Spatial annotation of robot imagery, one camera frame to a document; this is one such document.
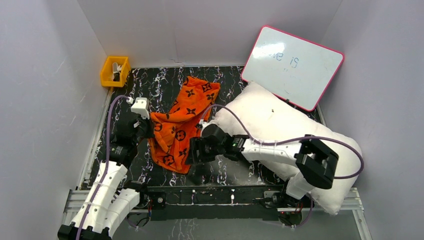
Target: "gray floor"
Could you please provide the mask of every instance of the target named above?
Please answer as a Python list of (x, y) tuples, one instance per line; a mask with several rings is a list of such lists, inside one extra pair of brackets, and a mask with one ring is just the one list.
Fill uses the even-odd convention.
[(309, 221), (295, 231), (277, 221), (261, 219), (178, 219), (149, 222), (135, 231), (125, 221), (113, 239), (118, 240), (359, 240), (351, 211), (330, 216), (313, 212)]

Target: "whiteboard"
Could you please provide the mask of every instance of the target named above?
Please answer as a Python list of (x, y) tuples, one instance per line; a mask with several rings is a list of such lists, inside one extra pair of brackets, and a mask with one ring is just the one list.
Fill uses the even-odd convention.
[(263, 26), (241, 78), (312, 111), (344, 58), (341, 52)]

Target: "robotic arm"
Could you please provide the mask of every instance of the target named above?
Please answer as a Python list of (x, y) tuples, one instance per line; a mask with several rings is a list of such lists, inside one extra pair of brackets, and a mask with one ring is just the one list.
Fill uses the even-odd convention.
[[(59, 240), (77, 239), (79, 228), (80, 240), (111, 240), (133, 208), (147, 206), (150, 201), (148, 189), (141, 182), (129, 181), (116, 199), (114, 195), (138, 153), (137, 145), (144, 138), (154, 137), (148, 108), (147, 98), (138, 97), (131, 106), (131, 112), (119, 116), (115, 134), (108, 144), (108, 166), (105, 161), (100, 163), (81, 209), (69, 225), (60, 227), (57, 233)], [(318, 139), (265, 146), (247, 135), (231, 136), (215, 124), (202, 122), (199, 127), (202, 128), (201, 136), (190, 139), (186, 164), (211, 162), (215, 156), (224, 155), (232, 161), (271, 161), (299, 168), (299, 173), (285, 181), (282, 191), (274, 191), (268, 198), (264, 196), (268, 208), (294, 207), (312, 189), (332, 187), (339, 156)]]

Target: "whiteboard frame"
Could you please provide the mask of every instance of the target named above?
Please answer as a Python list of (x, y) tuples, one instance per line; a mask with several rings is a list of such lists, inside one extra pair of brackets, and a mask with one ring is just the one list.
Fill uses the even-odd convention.
[[(295, 104), (295, 103), (291, 102), (291, 101), (290, 101), (290, 99), (288, 100), (288, 102), (289, 102), (289, 103), (291, 103), (291, 104), (293, 104), (293, 105), (297, 106), (298, 108), (301, 108), (301, 109), (303, 109), (303, 110), (305, 110), (305, 111), (307, 111), (307, 112), (312, 112), (312, 111), (313, 111), (313, 110), (317, 107), (318, 103), (320, 102), (321, 98), (323, 97), (324, 93), (326, 92), (327, 88), (329, 87), (330, 83), (331, 83), (331, 82), (332, 82), (332, 80), (334, 79), (334, 76), (336, 75), (337, 71), (339, 71), (340, 66), (342, 66), (342, 63), (345, 61), (345, 55), (344, 55), (342, 52), (340, 52), (340, 51), (334, 50), (334, 49), (332, 49), (332, 48), (329, 48), (329, 47), (324, 46), (324, 45), (321, 45), (321, 44), (319, 44), (319, 43), (316, 43), (316, 42), (310, 41), (310, 40), (305, 39), (305, 38), (302, 38), (302, 37), (300, 37), (300, 36), (296, 36), (296, 35), (294, 35), (294, 34), (291, 34), (291, 33), (286, 32), (286, 31), (283, 31), (283, 30), (277, 29), (277, 28), (275, 28), (275, 27), (273, 27), (273, 26), (270, 26), (270, 25), (263, 25), (263, 26), (260, 28), (259, 34), (257, 35), (257, 38), (256, 38), (256, 41), (254, 42), (254, 45), (253, 45), (253, 47), (252, 47), (252, 50), (250, 51), (250, 55), (249, 55), (249, 57), (247, 58), (246, 63), (244, 64), (243, 71), (241, 71), (241, 75), (240, 75), (240, 77), (241, 77), (241, 79), (242, 79), (243, 81), (245, 81), (246, 83), (248, 83), (249, 81), (243, 78), (243, 72), (244, 72), (244, 71), (245, 71), (245, 69), (246, 69), (246, 65), (248, 64), (249, 59), (250, 59), (250, 58), (251, 58), (251, 56), (252, 56), (252, 52), (253, 52), (253, 50), (255, 49), (256, 44), (258, 43), (259, 35), (261, 35), (261, 32), (262, 32), (262, 30), (263, 30), (264, 28), (270, 28), (270, 29), (273, 29), (273, 30), (279, 31), (279, 32), (281, 32), (281, 33), (284, 33), (284, 34), (290, 35), (290, 36), (295, 37), (295, 38), (298, 38), (298, 39), (300, 39), (300, 40), (303, 40), (303, 41), (309, 42), (309, 43), (311, 43), (311, 44), (315, 44), (315, 45), (320, 46), (320, 47), (322, 47), (322, 48), (325, 48), (325, 49), (328, 49), (328, 50), (333, 51), (333, 52), (335, 52), (335, 53), (341, 54), (341, 62), (340, 62), (340, 64), (339, 64), (339, 65), (337, 66), (337, 68), (335, 69), (335, 71), (334, 71), (333, 75), (331, 76), (330, 80), (328, 81), (327, 86), (325, 86), (324, 91), (322, 91), (321, 96), (319, 96), (318, 100), (317, 100), (317, 101), (316, 101), (316, 103), (315, 103), (315, 106), (314, 106), (312, 109), (305, 109), (304, 107), (299, 106), (299, 105), (297, 105), (297, 104)], [(279, 99), (282, 99), (282, 100), (284, 100), (284, 101), (286, 101), (286, 100), (287, 100), (287, 99), (285, 99), (284, 97), (281, 97), (281, 96), (279, 96), (279, 95), (277, 95), (277, 94), (275, 94), (275, 93), (273, 93), (273, 94), (274, 94), (276, 97), (278, 97)]]

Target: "yellow container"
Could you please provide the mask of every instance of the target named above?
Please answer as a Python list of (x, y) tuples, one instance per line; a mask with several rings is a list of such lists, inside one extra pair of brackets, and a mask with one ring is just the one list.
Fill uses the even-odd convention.
[[(118, 63), (122, 66), (119, 75), (119, 81), (114, 81), (114, 73), (112, 71), (112, 64)], [(100, 81), (103, 87), (118, 87), (122, 88), (127, 82), (127, 76), (130, 72), (130, 62), (127, 56), (108, 56), (100, 72)]]

